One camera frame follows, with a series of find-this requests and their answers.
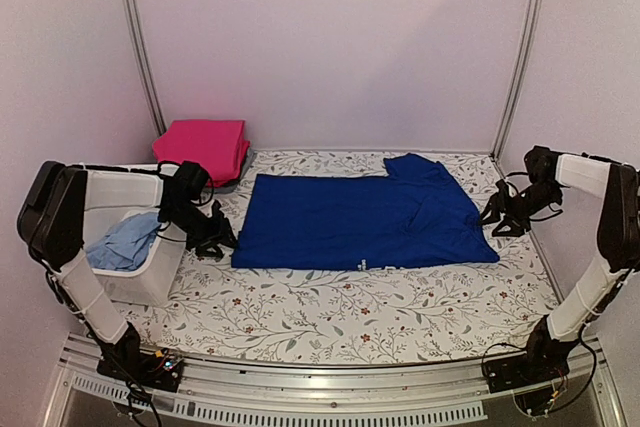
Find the blue t-shirt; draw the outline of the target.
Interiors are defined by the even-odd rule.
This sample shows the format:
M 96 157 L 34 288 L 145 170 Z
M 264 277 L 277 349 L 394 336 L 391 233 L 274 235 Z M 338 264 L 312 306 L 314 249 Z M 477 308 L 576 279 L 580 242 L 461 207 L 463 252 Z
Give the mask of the blue t-shirt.
M 479 211 L 439 162 L 383 161 L 385 175 L 256 177 L 231 265 L 366 270 L 496 263 Z

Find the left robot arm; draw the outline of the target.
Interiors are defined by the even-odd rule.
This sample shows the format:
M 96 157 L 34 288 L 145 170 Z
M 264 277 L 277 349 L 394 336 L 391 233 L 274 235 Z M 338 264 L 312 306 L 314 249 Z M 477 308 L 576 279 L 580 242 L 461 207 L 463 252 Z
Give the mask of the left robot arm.
M 46 161 L 20 210 L 30 257 L 128 381 L 148 373 L 151 357 L 115 304 L 163 302 L 184 252 L 220 259 L 237 245 L 219 201 L 201 198 L 211 182 L 188 161 L 169 170 Z

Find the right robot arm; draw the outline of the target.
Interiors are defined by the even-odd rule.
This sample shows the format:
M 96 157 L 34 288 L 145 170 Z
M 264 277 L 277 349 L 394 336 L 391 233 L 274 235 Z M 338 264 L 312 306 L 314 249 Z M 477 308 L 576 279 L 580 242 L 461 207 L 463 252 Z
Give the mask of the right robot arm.
M 625 279 L 639 270 L 639 171 L 626 163 L 588 154 L 534 146 L 522 172 L 530 182 L 518 190 L 508 180 L 480 214 L 494 237 L 520 237 L 544 219 L 538 213 L 563 202 L 563 191 L 579 190 L 599 201 L 594 255 L 567 297 L 529 334 L 517 374 L 537 383 L 567 359 L 587 325 L 612 302 Z

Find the white plastic laundry bin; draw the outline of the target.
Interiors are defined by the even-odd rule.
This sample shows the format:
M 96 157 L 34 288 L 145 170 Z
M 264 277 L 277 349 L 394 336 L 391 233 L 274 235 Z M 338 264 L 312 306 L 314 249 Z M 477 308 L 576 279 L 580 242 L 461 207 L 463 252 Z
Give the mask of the white plastic laundry bin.
M 90 169 L 64 166 L 57 173 L 47 205 L 42 257 L 59 272 L 121 220 L 159 212 L 163 179 L 145 169 Z M 161 305 L 180 264 L 186 234 L 175 225 L 167 239 L 156 238 L 144 264 L 134 272 L 92 269 L 107 295 L 119 302 Z

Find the light blue garment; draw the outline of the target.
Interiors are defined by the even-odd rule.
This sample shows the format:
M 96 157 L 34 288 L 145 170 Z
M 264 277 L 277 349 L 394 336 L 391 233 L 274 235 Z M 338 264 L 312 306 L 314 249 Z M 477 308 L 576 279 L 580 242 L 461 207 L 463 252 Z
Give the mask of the light blue garment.
M 139 213 L 121 220 L 86 248 L 89 265 L 105 271 L 136 271 L 146 261 L 159 228 L 155 212 Z

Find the folded grey garment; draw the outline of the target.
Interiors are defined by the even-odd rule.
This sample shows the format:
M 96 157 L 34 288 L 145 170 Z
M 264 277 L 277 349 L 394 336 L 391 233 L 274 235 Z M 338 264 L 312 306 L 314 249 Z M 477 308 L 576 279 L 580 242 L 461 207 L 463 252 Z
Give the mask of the folded grey garment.
M 228 194 L 233 192 L 238 187 L 240 182 L 243 180 L 244 176 L 247 174 L 255 157 L 256 157 L 255 151 L 252 148 L 249 148 L 241 163 L 240 173 L 236 178 L 226 181 L 225 183 L 219 186 L 215 186 L 211 181 L 208 181 L 205 187 L 207 189 L 212 189 L 213 192 L 217 194 Z

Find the folded pink garment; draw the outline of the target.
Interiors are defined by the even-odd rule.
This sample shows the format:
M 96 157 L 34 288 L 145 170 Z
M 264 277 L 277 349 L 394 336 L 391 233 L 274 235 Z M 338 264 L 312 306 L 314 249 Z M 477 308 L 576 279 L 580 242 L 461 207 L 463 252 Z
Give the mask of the folded pink garment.
M 215 186 L 239 175 L 249 148 L 244 120 L 176 120 L 152 145 L 159 163 L 198 163 Z

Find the floral table cloth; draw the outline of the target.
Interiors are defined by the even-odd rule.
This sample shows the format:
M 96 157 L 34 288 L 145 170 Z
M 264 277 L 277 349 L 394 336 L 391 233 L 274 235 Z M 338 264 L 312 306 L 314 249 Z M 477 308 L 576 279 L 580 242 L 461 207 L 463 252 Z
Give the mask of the floral table cloth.
M 122 303 L 150 346 L 253 361 L 383 364 L 522 345 L 557 303 L 528 237 L 492 239 L 495 264 L 329 272 L 240 270 L 186 254 L 167 301 Z

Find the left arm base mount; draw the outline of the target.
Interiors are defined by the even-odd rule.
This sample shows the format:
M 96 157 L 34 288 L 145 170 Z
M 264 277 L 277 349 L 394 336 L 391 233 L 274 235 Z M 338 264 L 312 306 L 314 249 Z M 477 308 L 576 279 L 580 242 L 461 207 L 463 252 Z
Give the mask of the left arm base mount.
M 183 370 L 184 358 L 168 349 L 154 353 L 139 349 L 107 351 L 97 366 L 97 372 L 103 376 L 172 393 L 179 389 Z

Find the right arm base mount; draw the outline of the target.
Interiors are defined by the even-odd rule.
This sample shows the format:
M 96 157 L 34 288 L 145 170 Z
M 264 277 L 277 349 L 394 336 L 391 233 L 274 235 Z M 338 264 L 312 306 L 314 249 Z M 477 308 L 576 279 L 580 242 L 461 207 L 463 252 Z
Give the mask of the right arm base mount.
M 481 357 L 481 373 L 491 393 L 560 380 L 569 373 L 569 364 L 566 359 L 530 361 L 524 350 L 489 358 L 487 354 L 494 347 L 511 347 L 511 344 L 494 344 Z

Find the aluminium front rail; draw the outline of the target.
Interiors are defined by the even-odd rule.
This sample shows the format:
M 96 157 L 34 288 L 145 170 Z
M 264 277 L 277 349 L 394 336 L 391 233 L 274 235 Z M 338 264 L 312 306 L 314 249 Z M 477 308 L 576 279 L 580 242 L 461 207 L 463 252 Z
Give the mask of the aluminium front rail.
M 269 365 L 189 356 L 176 392 L 150 404 L 97 373 L 98 348 L 72 335 L 55 369 L 47 426 L 623 426 L 595 339 L 570 372 L 494 392 L 480 359 L 385 366 Z

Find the right aluminium frame post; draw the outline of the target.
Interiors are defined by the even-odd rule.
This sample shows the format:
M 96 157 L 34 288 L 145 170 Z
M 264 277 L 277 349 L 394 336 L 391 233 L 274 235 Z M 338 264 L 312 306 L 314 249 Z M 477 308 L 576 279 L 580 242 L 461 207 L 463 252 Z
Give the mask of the right aluminium frame post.
M 524 85 L 543 0 L 527 0 L 523 26 L 502 116 L 494 138 L 491 157 L 499 162 L 504 154 Z

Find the aluminium frame post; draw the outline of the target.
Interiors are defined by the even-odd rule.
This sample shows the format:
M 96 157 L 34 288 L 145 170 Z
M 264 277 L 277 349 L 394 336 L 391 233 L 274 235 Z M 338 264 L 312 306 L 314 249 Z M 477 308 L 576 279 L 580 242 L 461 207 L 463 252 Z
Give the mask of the aluminium frame post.
M 491 157 L 499 162 L 504 154 L 524 85 L 543 0 L 527 0 L 523 26 L 502 116 L 494 138 Z
M 156 136 L 159 137 L 166 132 L 167 126 L 153 78 L 138 3 L 137 0 L 122 0 L 122 4 L 143 94 L 153 129 Z

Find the left aluminium frame post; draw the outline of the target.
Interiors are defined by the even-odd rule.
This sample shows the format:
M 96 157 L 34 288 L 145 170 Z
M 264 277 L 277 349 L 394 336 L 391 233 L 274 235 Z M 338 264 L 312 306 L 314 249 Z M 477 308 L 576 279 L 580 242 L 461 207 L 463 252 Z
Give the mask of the left aluminium frame post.
M 137 0 L 122 0 L 122 4 L 143 94 L 153 129 L 156 136 L 159 137 L 166 132 L 167 126 L 153 78 L 138 3 Z

